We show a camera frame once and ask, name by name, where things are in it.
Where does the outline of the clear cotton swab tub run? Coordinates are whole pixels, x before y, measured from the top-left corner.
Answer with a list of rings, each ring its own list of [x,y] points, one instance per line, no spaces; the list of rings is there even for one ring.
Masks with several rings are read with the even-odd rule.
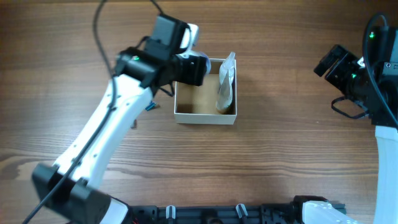
[[[205,58],[205,75],[208,75],[211,71],[211,62],[207,54],[200,52],[200,55]]]

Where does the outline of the dark mouthwash spray bottle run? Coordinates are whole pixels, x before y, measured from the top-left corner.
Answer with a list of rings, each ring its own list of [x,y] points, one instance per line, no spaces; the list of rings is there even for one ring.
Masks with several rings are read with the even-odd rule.
[[[219,69],[220,85],[223,84],[226,77],[229,78],[229,83],[232,84],[235,76],[235,55],[235,52],[231,52],[222,62]]]

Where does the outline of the white floral lotion tube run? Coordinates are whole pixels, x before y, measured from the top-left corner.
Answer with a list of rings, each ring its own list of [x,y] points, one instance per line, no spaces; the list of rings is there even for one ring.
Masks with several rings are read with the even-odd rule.
[[[216,109],[221,114],[226,114],[233,101],[233,81],[234,68],[220,70],[220,87],[218,90],[218,99]]]

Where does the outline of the blue disposable razor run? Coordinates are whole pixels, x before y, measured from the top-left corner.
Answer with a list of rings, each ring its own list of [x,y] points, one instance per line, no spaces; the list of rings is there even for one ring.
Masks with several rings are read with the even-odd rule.
[[[145,110],[146,110],[146,111],[153,110],[154,108],[156,108],[156,106],[157,106],[157,103],[154,102],[154,101],[151,101],[151,102],[149,103],[149,105],[145,108]]]

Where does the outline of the blue white toothbrush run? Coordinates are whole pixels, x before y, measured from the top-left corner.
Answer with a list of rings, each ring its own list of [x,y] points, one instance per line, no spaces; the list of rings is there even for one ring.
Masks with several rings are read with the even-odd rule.
[[[137,127],[137,120],[135,119],[131,125],[131,129],[135,129]]]

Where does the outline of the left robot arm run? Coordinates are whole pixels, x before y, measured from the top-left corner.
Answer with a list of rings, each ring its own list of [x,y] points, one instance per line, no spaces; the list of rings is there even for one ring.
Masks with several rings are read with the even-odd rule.
[[[99,191],[109,161],[124,135],[165,85],[200,86],[208,57],[193,51],[199,28],[159,15],[144,48],[119,53],[113,76],[73,144],[51,165],[39,164],[32,181],[40,203],[72,223],[129,223],[129,207]]]

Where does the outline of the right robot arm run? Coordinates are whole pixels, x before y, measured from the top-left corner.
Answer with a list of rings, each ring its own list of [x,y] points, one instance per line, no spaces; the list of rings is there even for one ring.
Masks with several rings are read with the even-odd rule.
[[[363,56],[335,45],[314,72],[342,92],[332,102],[350,100],[375,126],[378,180],[374,223],[397,223],[397,28],[366,29]]]

